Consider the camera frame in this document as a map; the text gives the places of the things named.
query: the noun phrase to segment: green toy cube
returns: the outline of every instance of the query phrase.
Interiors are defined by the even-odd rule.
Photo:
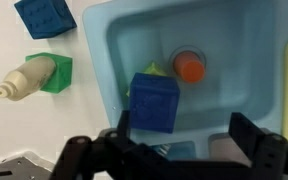
[[[73,67],[72,58],[50,53],[39,53],[26,56],[25,60],[29,61],[39,56],[49,57],[53,59],[56,64],[56,69],[54,73],[52,74],[48,82],[41,88],[42,91],[57,94],[71,85]]]

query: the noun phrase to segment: blue sink basin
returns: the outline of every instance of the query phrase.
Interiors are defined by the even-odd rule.
[[[226,132],[231,112],[281,132],[283,54],[288,41],[285,0],[115,0],[89,7],[84,26],[112,127],[128,109],[136,72],[155,61],[176,77],[179,48],[205,55],[205,78],[181,90],[173,134],[132,130],[149,145],[191,141],[207,157],[211,134]]]

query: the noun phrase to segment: white countertop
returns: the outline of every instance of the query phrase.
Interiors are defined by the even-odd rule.
[[[18,102],[0,99],[0,160],[29,150],[55,162],[68,138],[94,139],[109,127],[82,23],[84,9],[105,0],[66,0],[78,28],[44,40],[30,37],[17,1],[0,0],[0,82],[25,56],[40,52],[73,57],[73,77],[58,95],[40,91]]]

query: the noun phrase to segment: blue block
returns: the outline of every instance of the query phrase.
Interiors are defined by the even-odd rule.
[[[77,27],[65,0],[22,0],[14,6],[33,39],[51,38]]]
[[[180,96],[176,80],[136,73],[130,89],[131,127],[172,133]]]

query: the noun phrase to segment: beige bottle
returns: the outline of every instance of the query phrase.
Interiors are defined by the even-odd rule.
[[[56,65],[49,57],[36,57],[9,72],[0,85],[0,97],[18,101],[38,91],[51,77]]]

